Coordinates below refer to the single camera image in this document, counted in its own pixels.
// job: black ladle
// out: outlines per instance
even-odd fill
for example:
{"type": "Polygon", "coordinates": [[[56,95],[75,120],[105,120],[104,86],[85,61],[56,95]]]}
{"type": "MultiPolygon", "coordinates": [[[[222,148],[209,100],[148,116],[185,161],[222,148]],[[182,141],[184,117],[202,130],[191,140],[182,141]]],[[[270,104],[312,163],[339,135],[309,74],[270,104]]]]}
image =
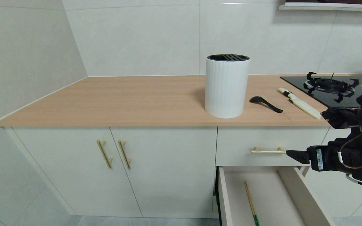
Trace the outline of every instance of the black ladle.
{"type": "Polygon", "coordinates": [[[271,103],[267,102],[263,97],[261,96],[254,96],[253,98],[250,99],[251,103],[264,103],[266,104],[268,107],[270,107],[270,109],[274,110],[277,113],[282,113],[283,110],[279,109],[275,106],[273,106],[271,103]]]}

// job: wooden countertop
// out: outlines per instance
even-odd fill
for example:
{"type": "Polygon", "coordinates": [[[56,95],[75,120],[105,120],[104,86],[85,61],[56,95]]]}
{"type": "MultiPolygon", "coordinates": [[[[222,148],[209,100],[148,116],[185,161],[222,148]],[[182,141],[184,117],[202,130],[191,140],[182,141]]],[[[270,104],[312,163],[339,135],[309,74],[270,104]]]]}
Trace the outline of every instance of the wooden countertop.
{"type": "Polygon", "coordinates": [[[286,75],[249,75],[244,112],[234,119],[205,111],[205,76],[87,77],[2,118],[0,126],[328,126],[277,91],[284,87],[317,110],[327,109],[280,76],[286,75]],[[250,103],[253,96],[283,113],[250,103]]]}

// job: range hood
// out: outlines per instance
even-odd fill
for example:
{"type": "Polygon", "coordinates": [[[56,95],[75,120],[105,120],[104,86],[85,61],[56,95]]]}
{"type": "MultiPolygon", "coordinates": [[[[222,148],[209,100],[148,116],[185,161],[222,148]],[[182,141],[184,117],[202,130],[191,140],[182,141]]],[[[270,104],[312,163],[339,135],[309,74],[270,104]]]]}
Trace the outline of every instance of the range hood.
{"type": "Polygon", "coordinates": [[[362,11],[362,0],[286,0],[280,10],[362,11]]]}

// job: cable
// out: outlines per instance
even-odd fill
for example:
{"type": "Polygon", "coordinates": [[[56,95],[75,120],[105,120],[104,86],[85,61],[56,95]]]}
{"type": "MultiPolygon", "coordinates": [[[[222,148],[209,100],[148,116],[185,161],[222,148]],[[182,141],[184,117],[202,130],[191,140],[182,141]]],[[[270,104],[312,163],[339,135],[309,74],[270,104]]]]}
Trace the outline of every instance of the cable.
{"type": "Polygon", "coordinates": [[[348,169],[361,169],[362,168],[362,166],[348,166],[343,162],[343,158],[342,158],[342,149],[344,148],[344,146],[346,146],[346,144],[352,142],[353,140],[356,140],[360,136],[362,136],[362,132],[360,134],[358,134],[357,136],[353,137],[352,139],[346,141],[337,152],[337,156],[339,157],[339,162],[342,163],[342,165],[348,169]]]}
{"type": "Polygon", "coordinates": [[[348,173],[346,173],[346,178],[347,178],[348,180],[350,180],[351,182],[353,182],[353,183],[362,185],[362,182],[361,182],[361,181],[358,181],[358,180],[356,180],[356,179],[354,179],[354,178],[351,178],[351,177],[350,177],[350,174],[348,174],[348,173]]]}

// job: knife blade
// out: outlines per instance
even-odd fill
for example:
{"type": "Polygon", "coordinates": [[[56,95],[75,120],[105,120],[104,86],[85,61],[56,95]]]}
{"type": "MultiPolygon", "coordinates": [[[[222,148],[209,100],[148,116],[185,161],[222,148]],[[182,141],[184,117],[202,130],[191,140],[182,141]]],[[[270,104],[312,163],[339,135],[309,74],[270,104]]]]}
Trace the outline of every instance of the knife blade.
{"type": "Polygon", "coordinates": [[[297,106],[299,109],[303,110],[307,114],[309,114],[311,117],[319,120],[321,118],[321,113],[319,113],[318,110],[313,108],[311,105],[307,104],[305,101],[299,99],[296,95],[294,95],[291,91],[280,87],[279,91],[286,97],[289,98],[289,101],[292,102],[295,106],[297,106]]]}

